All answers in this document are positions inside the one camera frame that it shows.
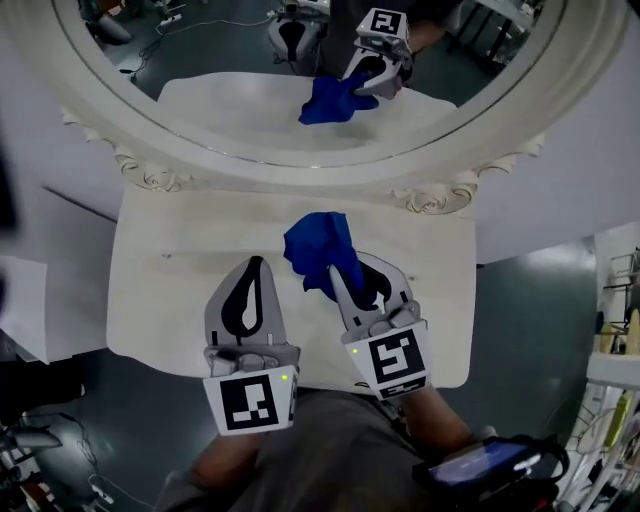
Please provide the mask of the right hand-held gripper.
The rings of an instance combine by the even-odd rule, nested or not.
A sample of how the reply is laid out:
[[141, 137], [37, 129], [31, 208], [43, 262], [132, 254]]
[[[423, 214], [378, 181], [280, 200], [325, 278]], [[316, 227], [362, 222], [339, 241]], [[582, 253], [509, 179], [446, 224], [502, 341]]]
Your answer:
[[[377, 256], [357, 253], [364, 291], [338, 267], [330, 281], [346, 328], [341, 341], [364, 382], [380, 400], [390, 400], [431, 385], [428, 324], [411, 301], [404, 273]], [[365, 324], [381, 295], [384, 315]]]

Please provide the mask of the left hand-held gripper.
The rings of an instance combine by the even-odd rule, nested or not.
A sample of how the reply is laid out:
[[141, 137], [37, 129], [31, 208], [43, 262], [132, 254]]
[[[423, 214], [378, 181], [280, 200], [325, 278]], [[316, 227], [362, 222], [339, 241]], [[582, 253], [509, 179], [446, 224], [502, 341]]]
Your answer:
[[300, 349], [285, 344], [274, 277], [263, 257], [250, 257], [223, 279], [205, 307], [204, 320], [208, 345], [272, 345], [206, 351], [211, 375], [203, 385], [219, 434], [289, 428]]

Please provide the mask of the blue cloth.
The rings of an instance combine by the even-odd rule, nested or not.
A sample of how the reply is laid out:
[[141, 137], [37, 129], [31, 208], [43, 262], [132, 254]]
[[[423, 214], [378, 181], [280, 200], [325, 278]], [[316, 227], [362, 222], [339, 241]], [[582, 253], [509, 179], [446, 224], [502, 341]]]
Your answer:
[[366, 281], [344, 213], [309, 213], [284, 234], [284, 243], [283, 256], [293, 271], [303, 277], [305, 291], [321, 290], [336, 302], [329, 272], [335, 266], [354, 303], [362, 310], [373, 308], [378, 292]]

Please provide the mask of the person's right forearm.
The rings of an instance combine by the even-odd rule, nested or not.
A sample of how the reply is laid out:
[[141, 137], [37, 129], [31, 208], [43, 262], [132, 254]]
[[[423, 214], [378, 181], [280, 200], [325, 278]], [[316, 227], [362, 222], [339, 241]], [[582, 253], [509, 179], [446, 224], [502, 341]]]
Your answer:
[[472, 432], [433, 387], [400, 398], [409, 434], [429, 451], [449, 455], [467, 447]]

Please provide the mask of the person's left forearm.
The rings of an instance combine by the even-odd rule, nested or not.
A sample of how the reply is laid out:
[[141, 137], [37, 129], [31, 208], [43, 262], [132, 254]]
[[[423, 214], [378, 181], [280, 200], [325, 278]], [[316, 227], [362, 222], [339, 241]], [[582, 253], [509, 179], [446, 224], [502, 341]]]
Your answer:
[[235, 497], [254, 472], [264, 433], [217, 436], [188, 471], [190, 480], [208, 492]]

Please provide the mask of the white dressing table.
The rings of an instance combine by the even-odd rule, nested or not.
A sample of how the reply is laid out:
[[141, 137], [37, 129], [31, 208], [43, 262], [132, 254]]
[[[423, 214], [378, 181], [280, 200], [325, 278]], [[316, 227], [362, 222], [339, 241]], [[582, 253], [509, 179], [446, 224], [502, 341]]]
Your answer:
[[343, 200], [128, 186], [111, 260], [108, 347], [159, 371], [206, 377], [205, 306], [229, 272], [260, 255], [274, 275], [288, 341], [302, 351], [301, 385], [364, 393], [340, 341], [338, 307], [319, 291], [305, 291], [283, 256], [285, 232], [321, 211], [346, 215], [356, 249], [416, 276], [409, 283], [428, 323], [432, 381], [461, 386], [475, 310], [474, 221]]

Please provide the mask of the person's grey clothing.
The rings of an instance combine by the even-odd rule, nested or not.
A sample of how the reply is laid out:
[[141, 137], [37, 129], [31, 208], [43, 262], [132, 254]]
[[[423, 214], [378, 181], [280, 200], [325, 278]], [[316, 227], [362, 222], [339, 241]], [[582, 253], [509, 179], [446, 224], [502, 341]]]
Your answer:
[[412, 478], [416, 451], [371, 402], [343, 392], [299, 398], [292, 427], [264, 433], [256, 466], [235, 497], [171, 474], [154, 512], [429, 512]]

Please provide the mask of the white cabinet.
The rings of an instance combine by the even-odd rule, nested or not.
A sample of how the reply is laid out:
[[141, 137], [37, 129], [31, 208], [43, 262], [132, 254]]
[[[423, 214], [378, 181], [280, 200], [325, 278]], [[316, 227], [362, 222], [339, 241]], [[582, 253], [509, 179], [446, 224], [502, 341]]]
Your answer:
[[63, 263], [0, 255], [8, 281], [0, 329], [45, 364], [107, 347], [108, 275]]

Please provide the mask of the black bag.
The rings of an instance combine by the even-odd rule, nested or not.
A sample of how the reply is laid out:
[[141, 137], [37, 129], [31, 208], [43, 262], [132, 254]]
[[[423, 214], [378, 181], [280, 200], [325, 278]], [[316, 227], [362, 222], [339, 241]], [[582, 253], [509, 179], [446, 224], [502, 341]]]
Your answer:
[[23, 413], [67, 403], [83, 394], [80, 369], [72, 359], [51, 364], [0, 362], [0, 424], [10, 426]]

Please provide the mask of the wooden round board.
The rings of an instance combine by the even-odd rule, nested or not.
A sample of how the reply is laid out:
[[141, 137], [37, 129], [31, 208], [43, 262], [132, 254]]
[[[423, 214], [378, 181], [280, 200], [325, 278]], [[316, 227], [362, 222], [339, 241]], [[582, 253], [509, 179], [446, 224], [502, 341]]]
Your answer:
[[604, 323], [598, 334], [598, 352], [611, 354], [618, 334], [619, 330], [614, 325], [609, 322]]

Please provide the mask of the white display shelf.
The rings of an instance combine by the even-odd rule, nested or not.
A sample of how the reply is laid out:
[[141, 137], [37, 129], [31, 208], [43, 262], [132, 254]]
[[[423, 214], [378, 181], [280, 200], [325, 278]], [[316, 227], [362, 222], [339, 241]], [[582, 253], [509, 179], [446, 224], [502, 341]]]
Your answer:
[[[640, 250], [640, 226], [628, 224], [596, 235], [597, 311], [592, 352], [589, 356], [586, 388], [566, 448], [571, 468], [560, 487], [562, 512], [610, 512], [614, 504], [640, 490], [640, 356], [626, 354], [626, 336], [631, 313], [640, 311], [640, 282], [631, 302], [622, 293], [603, 301], [603, 288], [612, 267], [623, 263], [611, 259]], [[604, 323], [619, 334], [611, 354], [598, 352], [598, 334]], [[616, 443], [603, 444], [613, 411], [625, 391], [631, 394], [630, 408]]]

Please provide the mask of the yellow-green oval board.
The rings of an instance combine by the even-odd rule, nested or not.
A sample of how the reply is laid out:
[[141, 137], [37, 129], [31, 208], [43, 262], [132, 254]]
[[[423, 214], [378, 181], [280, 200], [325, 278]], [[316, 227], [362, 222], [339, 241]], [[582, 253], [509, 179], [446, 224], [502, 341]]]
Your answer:
[[621, 394], [611, 417], [611, 422], [604, 440], [604, 448], [610, 449], [619, 438], [624, 420], [630, 408], [631, 394], [625, 391]]

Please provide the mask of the oval mirror ornate white frame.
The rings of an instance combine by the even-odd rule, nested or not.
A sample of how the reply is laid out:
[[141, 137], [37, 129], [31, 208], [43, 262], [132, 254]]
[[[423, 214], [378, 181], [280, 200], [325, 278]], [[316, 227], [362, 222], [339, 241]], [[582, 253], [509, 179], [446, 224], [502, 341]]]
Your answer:
[[67, 0], [0, 0], [0, 27], [75, 124], [113, 148], [131, 182], [148, 164], [229, 190], [330, 195], [413, 189], [515, 159], [593, 86], [632, 16], [627, 0], [547, 0], [507, 69], [446, 118], [361, 148], [280, 150], [170, 120], [118, 75]]

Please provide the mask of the black phone with mount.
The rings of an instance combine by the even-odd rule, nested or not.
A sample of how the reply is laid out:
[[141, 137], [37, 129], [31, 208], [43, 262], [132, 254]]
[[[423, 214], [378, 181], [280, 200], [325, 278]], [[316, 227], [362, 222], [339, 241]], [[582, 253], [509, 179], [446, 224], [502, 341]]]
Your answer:
[[491, 436], [438, 464], [414, 466], [412, 478], [441, 512], [554, 512], [557, 483], [569, 469], [555, 435]]

